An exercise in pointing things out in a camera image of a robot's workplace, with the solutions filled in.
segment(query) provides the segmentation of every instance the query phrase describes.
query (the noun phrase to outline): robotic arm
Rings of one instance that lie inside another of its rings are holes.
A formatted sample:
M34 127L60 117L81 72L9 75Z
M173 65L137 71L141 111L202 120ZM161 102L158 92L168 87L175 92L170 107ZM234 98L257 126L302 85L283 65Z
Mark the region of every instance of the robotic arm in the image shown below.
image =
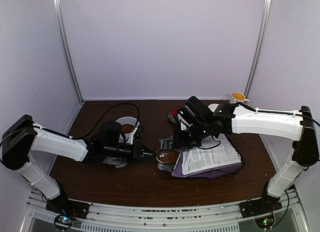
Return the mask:
M99 133L90 140L82 140L44 128L34 123L31 116L24 115L2 137L2 163L20 173L48 199L47 210L69 216L76 214L85 219L89 205L70 201L62 185L47 175L29 152L47 152L87 164L103 162L106 157L128 162L140 161L153 155L138 141L142 131L143 127L138 126L130 144L119 143L122 126L115 121L108 121L100 126Z
M253 109L244 104L204 106L196 97L179 108L174 131L176 148L201 146L201 140L213 135L255 133L293 140L293 154L265 185L262 198L240 204L242 217L251 217L280 209L280 196L293 185L299 174L319 160L316 131L308 107L301 110L273 111Z

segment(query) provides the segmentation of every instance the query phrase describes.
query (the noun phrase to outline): mug handle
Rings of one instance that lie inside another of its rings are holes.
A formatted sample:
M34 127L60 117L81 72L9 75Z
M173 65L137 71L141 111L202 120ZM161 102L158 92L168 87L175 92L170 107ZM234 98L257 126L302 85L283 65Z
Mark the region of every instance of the mug handle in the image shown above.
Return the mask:
M250 100L247 98L243 101L243 103L247 106L250 106Z

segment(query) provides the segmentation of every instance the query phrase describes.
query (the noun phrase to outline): dark brown tabletop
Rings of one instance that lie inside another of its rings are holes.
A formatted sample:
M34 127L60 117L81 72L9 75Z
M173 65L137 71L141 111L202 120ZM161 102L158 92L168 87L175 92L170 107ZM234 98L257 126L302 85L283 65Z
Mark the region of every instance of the dark brown tabletop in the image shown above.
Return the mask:
M70 135L86 134L111 106L123 101L88 101L79 112ZM184 101L129 101L140 108L145 126L141 142L156 151L159 139L173 134L168 112ZM204 101L211 104L219 101ZM137 116L132 106L112 110L103 121ZM86 165L58 157L51 176L62 183L71 199L136 207L176 207L228 203L260 197L265 183L276 173L259 135L229 137L245 160L237 175L220 179L178 179L157 168L155 158L115 169L104 164Z

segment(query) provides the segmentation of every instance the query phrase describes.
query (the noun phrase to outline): white mug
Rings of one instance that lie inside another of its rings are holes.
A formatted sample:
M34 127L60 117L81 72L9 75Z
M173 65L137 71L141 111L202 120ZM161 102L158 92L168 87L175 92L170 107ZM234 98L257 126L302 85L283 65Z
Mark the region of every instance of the white mug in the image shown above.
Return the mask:
M250 106L250 100L247 99L245 95L240 92L233 92L229 103L235 104L238 102L242 102L243 104Z

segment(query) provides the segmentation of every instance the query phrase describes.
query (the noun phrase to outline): white wall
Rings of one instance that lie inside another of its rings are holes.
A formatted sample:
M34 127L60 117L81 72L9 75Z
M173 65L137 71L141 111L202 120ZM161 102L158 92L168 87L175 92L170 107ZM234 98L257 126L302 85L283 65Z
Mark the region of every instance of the white wall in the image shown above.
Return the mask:
M319 5L320 0L272 0L266 41L249 94L253 106L292 110L307 105L320 121ZM267 140L282 164L291 142L276 137ZM318 232L320 164L302 173L296 186L311 229Z
M53 0L0 0L0 135L30 114L64 132L78 108ZM48 169L53 157L36 155ZM0 165L0 230L17 231L30 187Z
M264 0L61 0L84 99L244 91Z

